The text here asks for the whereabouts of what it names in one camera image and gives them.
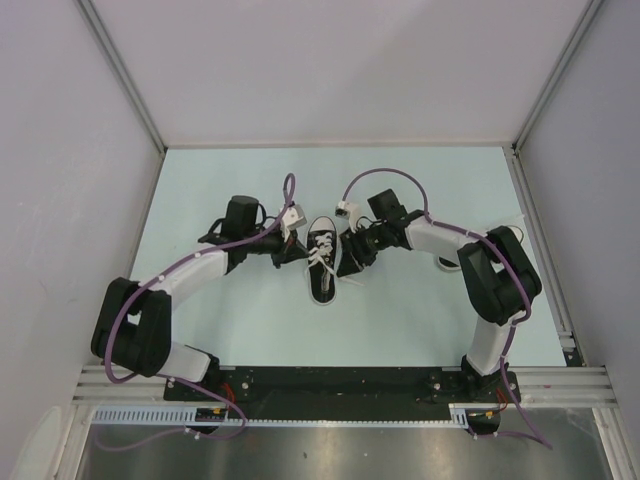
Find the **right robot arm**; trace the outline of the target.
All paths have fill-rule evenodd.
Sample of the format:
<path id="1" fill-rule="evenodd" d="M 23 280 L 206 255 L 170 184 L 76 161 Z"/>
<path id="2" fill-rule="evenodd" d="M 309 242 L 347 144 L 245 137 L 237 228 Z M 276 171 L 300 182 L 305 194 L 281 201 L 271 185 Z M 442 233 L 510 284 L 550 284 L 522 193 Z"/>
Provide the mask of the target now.
<path id="1" fill-rule="evenodd" d="M 391 189 L 368 199 L 376 220 L 358 224 L 360 207 L 340 201 L 335 214 L 349 222 L 340 234 L 339 277 L 371 266 L 377 254 L 395 247 L 425 252 L 459 267 L 469 301 L 478 315 L 470 350 L 461 360 L 457 386 L 464 398 L 484 401 L 496 397 L 504 382 L 501 370 L 513 341 L 511 332 L 531 313 L 542 291 L 539 275 L 514 231 L 507 226 L 478 234 L 429 219 L 420 210 L 409 212 Z"/>

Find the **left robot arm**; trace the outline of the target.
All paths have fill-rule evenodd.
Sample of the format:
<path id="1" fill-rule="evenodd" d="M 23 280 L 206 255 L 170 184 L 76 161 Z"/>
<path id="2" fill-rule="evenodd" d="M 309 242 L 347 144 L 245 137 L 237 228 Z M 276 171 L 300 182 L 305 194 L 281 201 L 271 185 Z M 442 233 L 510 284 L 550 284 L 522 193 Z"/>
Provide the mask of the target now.
<path id="1" fill-rule="evenodd" d="M 113 280 L 97 319 L 91 352 L 136 375 L 184 379 L 199 399 L 214 397 L 221 387 L 221 376 L 213 369 L 217 359 L 175 341 L 172 315 L 191 295 L 232 272 L 249 255 L 268 255 L 276 268 L 308 257 L 296 232 L 306 223 L 302 208 L 290 204 L 268 226 L 257 219 L 265 213 L 257 199 L 236 195 L 228 202 L 225 216 L 198 239 L 204 249 L 152 280 Z"/>

